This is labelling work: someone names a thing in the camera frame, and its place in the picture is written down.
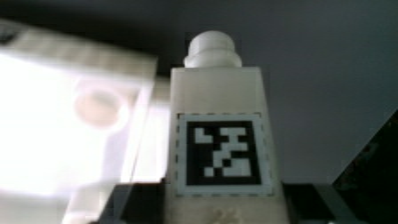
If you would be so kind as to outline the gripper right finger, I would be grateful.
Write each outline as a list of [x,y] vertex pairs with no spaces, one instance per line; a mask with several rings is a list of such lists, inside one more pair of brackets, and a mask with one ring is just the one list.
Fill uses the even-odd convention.
[[343,199],[325,185],[282,185],[290,224],[362,224]]

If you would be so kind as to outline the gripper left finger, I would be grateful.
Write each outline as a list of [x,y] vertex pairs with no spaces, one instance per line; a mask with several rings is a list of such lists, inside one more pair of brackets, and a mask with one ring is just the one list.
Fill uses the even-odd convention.
[[117,184],[89,224],[165,224],[165,179]]

